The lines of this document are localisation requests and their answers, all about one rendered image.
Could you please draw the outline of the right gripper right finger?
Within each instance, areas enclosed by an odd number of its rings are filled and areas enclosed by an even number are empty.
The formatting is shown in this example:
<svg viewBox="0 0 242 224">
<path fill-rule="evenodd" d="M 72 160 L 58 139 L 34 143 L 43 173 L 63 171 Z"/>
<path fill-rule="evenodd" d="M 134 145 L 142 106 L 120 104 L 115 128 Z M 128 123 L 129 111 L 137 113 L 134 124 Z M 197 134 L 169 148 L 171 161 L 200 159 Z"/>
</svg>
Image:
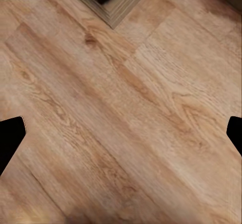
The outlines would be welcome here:
<svg viewBox="0 0 242 224">
<path fill-rule="evenodd" d="M 242 118 L 231 116 L 226 132 L 242 156 Z"/>
</svg>

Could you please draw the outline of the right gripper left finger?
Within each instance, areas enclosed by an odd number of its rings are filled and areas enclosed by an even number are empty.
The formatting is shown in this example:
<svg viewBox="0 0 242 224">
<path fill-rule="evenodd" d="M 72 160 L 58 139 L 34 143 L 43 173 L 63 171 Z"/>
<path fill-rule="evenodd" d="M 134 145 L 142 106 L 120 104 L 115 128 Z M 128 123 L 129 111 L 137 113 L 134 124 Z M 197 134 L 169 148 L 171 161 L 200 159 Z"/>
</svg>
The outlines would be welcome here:
<svg viewBox="0 0 242 224">
<path fill-rule="evenodd" d="M 25 125 L 21 116 L 0 122 L 0 175 L 25 135 Z"/>
</svg>

